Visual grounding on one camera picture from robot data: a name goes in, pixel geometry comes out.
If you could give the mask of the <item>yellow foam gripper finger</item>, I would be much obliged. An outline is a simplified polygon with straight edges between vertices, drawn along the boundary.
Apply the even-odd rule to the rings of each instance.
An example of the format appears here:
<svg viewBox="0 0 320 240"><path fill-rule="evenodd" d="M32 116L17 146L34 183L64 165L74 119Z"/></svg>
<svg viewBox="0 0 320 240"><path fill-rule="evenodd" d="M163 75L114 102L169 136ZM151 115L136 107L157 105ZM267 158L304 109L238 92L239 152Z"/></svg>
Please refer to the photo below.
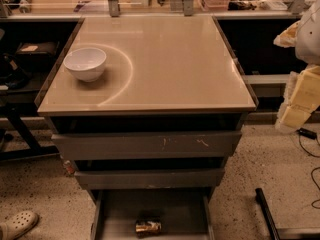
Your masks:
<svg viewBox="0 0 320 240"><path fill-rule="evenodd" d="M273 44L283 48L295 47L298 25L299 21L291 24L287 29L276 36Z"/></svg>
<svg viewBox="0 0 320 240"><path fill-rule="evenodd" d="M320 66L308 65L291 72L279 107L275 128L282 133L300 129L320 106Z"/></svg>

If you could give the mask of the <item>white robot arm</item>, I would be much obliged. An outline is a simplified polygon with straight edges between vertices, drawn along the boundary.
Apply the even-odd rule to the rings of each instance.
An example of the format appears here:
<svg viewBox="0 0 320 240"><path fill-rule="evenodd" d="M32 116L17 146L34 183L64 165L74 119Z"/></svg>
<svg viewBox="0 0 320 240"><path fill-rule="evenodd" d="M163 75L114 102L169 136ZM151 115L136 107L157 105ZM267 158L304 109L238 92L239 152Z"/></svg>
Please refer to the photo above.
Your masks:
<svg viewBox="0 0 320 240"><path fill-rule="evenodd" d="M320 106L320 0L302 18L277 35L276 46L295 48L295 56L307 66L291 71L277 113L275 128L282 133L299 130Z"/></svg>

